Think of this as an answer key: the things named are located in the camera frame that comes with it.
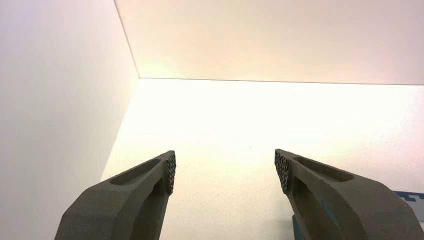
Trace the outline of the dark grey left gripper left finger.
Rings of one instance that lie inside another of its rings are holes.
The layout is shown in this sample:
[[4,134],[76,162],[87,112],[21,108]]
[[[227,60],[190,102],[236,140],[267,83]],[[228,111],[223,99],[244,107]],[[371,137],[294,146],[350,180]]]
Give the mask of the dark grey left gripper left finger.
[[173,193],[169,150],[84,190],[63,213],[56,240],[158,240]]

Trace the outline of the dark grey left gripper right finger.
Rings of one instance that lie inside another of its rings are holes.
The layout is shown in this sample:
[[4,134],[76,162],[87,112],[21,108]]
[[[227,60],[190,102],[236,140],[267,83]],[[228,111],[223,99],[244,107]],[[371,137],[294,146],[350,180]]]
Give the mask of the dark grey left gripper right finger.
[[289,151],[274,164],[305,240],[421,240],[413,209],[381,182]]

